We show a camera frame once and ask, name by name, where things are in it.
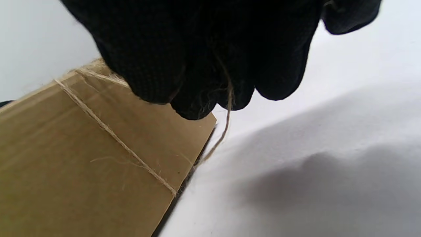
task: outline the glove finger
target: glove finger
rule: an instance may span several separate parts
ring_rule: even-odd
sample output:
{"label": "glove finger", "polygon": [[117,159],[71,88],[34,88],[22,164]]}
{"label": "glove finger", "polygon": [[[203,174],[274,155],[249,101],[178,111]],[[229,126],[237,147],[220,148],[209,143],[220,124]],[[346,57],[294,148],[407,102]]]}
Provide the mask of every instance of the glove finger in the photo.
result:
{"label": "glove finger", "polygon": [[214,66],[223,82],[218,104],[228,106],[228,80],[232,85],[231,110],[247,106],[254,92],[248,75],[248,47],[250,43],[251,0],[220,1],[212,19],[212,47]]}
{"label": "glove finger", "polygon": [[202,119],[213,110],[221,86],[206,47],[195,48],[197,50],[188,56],[184,84],[171,101],[173,109],[188,120]]}
{"label": "glove finger", "polygon": [[371,23],[378,15],[381,0],[328,0],[322,19],[334,35],[346,34]]}
{"label": "glove finger", "polygon": [[166,1],[62,2],[91,33],[104,61],[134,94],[152,103],[171,100],[182,83],[185,50]]}
{"label": "glove finger", "polygon": [[277,1],[259,2],[249,69],[263,97],[282,100],[298,88],[321,8],[319,1],[312,0],[293,7]]}

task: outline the white surface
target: white surface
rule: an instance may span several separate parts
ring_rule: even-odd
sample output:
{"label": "white surface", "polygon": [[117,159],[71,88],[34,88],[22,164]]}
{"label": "white surface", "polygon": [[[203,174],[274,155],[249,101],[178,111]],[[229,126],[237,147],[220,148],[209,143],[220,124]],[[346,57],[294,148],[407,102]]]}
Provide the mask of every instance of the white surface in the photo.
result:
{"label": "white surface", "polygon": [[[421,236],[420,7],[384,0],[349,35],[321,25],[297,92],[232,114],[162,236]],[[0,17],[0,100],[98,55],[56,0],[3,0]]]}
{"label": "white surface", "polygon": [[0,101],[99,57],[91,36],[59,0],[1,0],[0,34]]}

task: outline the twine fiber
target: twine fiber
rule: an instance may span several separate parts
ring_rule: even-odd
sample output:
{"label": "twine fiber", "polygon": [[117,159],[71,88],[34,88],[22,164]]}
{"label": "twine fiber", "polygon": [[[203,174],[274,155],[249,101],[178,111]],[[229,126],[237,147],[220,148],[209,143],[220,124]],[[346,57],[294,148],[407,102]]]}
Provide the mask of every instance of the twine fiber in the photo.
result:
{"label": "twine fiber", "polygon": [[[221,144],[221,142],[224,140],[225,136],[226,136],[226,132],[228,130],[228,126],[229,126],[229,116],[231,113],[231,108],[232,108],[232,97],[233,97],[233,89],[232,89],[232,83],[231,83],[231,79],[228,75],[228,72],[225,68],[225,66],[222,64],[222,61],[220,60],[220,58],[217,57],[217,60],[219,61],[224,74],[228,80],[228,87],[227,87],[227,91],[228,91],[228,105],[227,105],[227,116],[226,116],[226,125],[225,125],[225,129],[221,135],[221,137],[218,139],[218,141],[215,143],[215,145],[210,149],[210,151],[208,152],[208,154],[201,159],[201,161],[198,163],[198,165],[196,165],[194,168],[196,168],[197,166],[201,165],[202,163],[204,163],[206,160],[208,160],[212,154],[215,152],[215,150],[217,149],[217,147]],[[118,76],[117,74],[110,74],[110,75],[103,75],[100,73],[97,73],[94,69],[95,68],[104,68],[106,67],[105,63],[102,60],[96,60],[95,62],[93,62],[92,64],[88,65],[87,67],[81,67],[78,69],[74,69],[72,70],[73,72],[76,72],[77,74],[85,77],[85,76],[89,76],[89,77],[93,77],[96,79],[100,79],[100,80],[104,80],[104,81],[111,81],[113,83],[117,83],[121,86],[127,87],[129,88],[129,85],[127,84],[127,82],[122,79],[120,76]],[[113,130],[106,125],[66,84],[64,84],[63,82],[56,80],[55,82],[60,86],[60,88],[86,113],[88,114],[94,121],[96,121],[98,123],[98,125],[104,130],[106,131],[109,135],[111,135],[112,138],[114,138],[114,140],[117,141],[118,144],[120,144],[130,155],[132,155],[134,158],[136,158],[136,160],[141,164],[141,167],[146,169],[146,171],[151,174],[154,178],[156,178],[161,184],[163,184],[173,195],[173,197],[177,196],[177,191],[175,188],[173,188],[170,184],[168,184],[167,181],[165,181],[161,176],[159,176],[149,165],[147,165],[132,149],[130,149],[130,147],[128,147],[114,132]]]}

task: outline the knit glove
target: knit glove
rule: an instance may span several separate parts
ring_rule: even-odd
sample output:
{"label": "knit glove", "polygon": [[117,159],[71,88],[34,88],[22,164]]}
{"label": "knit glove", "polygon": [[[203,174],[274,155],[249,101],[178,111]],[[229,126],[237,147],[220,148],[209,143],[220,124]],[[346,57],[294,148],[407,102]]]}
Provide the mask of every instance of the knit glove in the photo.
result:
{"label": "knit glove", "polygon": [[256,89],[282,100],[301,83],[322,19],[345,34],[372,22],[381,0],[62,0],[109,68],[142,100],[186,119],[218,103],[244,108]]}

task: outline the brown cardboard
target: brown cardboard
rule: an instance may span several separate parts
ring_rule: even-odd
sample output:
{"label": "brown cardboard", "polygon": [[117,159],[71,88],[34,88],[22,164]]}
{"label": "brown cardboard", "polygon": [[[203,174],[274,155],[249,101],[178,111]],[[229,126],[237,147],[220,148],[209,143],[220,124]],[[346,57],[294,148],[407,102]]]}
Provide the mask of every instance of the brown cardboard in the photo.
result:
{"label": "brown cardboard", "polygon": [[[77,73],[62,82],[176,189],[216,122],[185,120],[113,82]],[[5,106],[0,236],[150,237],[173,195],[136,162],[55,82]]]}

